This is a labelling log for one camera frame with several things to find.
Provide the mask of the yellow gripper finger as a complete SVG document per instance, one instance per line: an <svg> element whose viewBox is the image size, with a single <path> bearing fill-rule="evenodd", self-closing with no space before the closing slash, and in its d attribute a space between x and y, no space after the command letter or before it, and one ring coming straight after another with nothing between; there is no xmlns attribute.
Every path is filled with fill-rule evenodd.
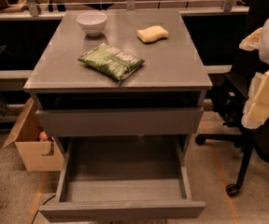
<svg viewBox="0 0 269 224"><path fill-rule="evenodd" d="M239 44L239 48L246 50L246 51L253 51L255 49L259 48L260 44L260 36L262 33L262 28L258 28L254 32L252 32L250 35L245 37Z"/></svg>
<svg viewBox="0 0 269 224"><path fill-rule="evenodd" d="M241 123L245 128L257 129L269 118L269 70L256 73L248 90Z"/></svg>

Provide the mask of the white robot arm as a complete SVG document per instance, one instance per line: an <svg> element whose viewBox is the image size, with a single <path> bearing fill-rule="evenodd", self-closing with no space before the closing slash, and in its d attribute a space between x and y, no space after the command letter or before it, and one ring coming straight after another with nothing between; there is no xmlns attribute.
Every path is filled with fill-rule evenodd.
<svg viewBox="0 0 269 224"><path fill-rule="evenodd" d="M269 65L269 19L263 27L244 38L239 48L257 50L260 60ZM243 110L241 123L245 128L257 129L269 118L269 69L264 74L256 73L248 89L248 100Z"/></svg>

